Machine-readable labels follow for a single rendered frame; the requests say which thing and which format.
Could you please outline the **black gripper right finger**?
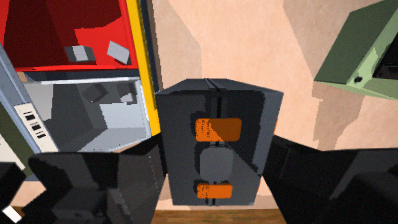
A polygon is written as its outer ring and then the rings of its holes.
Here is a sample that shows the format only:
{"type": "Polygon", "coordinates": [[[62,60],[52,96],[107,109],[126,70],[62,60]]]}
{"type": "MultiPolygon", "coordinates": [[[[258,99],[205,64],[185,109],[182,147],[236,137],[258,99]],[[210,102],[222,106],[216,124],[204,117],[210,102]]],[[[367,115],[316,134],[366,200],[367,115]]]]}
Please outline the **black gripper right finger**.
{"type": "Polygon", "coordinates": [[[356,174],[388,171],[398,147],[321,151],[274,134],[262,176],[287,224],[321,224],[356,174]]]}

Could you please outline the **red open bin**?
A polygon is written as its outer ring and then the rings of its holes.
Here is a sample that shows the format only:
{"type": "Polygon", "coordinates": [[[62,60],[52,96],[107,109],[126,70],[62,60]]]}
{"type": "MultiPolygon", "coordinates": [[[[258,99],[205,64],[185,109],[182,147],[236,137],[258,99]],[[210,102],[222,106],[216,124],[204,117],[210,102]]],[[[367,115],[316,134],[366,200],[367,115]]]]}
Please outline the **red open bin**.
{"type": "Polygon", "coordinates": [[[135,70],[129,20],[126,0],[0,0],[0,42],[16,72],[135,70]],[[110,41],[129,49],[132,65],[107,55],[110,41]],[[64,47],[81,45],[96,61],[69,62],[64,47]]]}

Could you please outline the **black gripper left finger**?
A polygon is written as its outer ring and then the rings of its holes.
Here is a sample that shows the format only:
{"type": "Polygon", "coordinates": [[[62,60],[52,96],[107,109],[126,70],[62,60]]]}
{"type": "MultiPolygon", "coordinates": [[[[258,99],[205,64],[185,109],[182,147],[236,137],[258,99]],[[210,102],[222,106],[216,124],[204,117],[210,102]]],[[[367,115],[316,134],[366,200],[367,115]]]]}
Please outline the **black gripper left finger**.
{"type": "Polygon", "coordinates": [[[151,224],[167,175],[161,132],[121,152],[41,152],[28,165],[45,189],[107,188],[126,224],[151,224]]]}

